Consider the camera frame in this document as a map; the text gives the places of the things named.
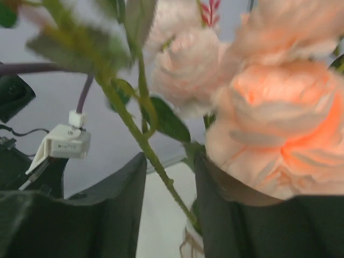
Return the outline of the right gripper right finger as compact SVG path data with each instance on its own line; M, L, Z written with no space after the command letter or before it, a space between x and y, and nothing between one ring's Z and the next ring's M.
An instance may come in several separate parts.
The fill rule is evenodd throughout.
M194 158L206 257L343 257L343 197L279 200Z

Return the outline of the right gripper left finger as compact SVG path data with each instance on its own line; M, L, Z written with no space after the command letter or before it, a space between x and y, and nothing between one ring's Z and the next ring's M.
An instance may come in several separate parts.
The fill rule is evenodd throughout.
M69 199L1 192L1 257L135 257L146 170L138 153Z

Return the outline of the light pink rose stem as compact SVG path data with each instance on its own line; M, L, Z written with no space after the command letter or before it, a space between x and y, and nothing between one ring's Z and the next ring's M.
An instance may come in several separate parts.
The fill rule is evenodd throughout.
M211 96L221 84L220 1L158 1L145 49L152 55L151 92L172 104L181 117L212 110Z

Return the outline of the peach rose stem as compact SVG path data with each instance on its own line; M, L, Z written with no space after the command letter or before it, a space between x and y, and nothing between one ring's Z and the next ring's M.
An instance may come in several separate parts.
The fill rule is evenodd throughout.
M1 74L66 71L87 74L86 86L96 81L188 221L200 231L197 215L181 200L149 144L154 133L160 132L184 147L192 145L186 125L148 89L143 47L157 1L95 1L95 5L124 28L125 41L117 34L78 21L62 1L1 1L1 27L13 28L19 16L25 15L40 29L26 47L46 59L45 63L3 64Z

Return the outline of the orange rose stem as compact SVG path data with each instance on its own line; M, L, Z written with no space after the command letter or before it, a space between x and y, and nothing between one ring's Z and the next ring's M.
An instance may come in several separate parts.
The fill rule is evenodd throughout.
M259 1L228 56L206 154L265 195L343 194L343 76L320 60L343 35L343 1Z

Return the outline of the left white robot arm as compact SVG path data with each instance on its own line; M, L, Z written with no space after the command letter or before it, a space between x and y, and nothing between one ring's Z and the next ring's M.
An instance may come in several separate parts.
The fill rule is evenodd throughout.
M13 138L1 137L1 190L39 190L55 198L63 197L63 173L67 159L49 157L34 170L33 181L25 174L32 160L30 156L16 148L17 137L49 130L35 128L26 133L18 133L5 125L14 115L35 98L35 93L19 74L47 73L63 71L52 63L1 63L1 130L12 133Z

